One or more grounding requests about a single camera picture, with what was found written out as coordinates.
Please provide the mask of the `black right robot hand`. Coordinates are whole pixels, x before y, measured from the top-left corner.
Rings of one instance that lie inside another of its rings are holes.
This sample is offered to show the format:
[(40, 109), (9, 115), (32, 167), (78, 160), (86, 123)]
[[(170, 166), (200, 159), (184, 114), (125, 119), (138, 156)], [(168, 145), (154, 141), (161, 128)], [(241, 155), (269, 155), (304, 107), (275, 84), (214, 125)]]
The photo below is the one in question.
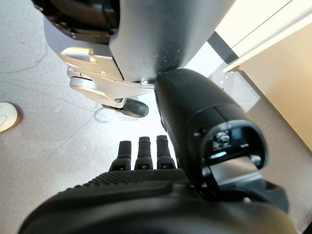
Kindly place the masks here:
[(21, 234), (295, 234), (285, 190), (265, 180), (262, 132), (203, 75), (157, 76), (156, 103), (167, 135), (122, 141), (109, 171), (44, 201)]

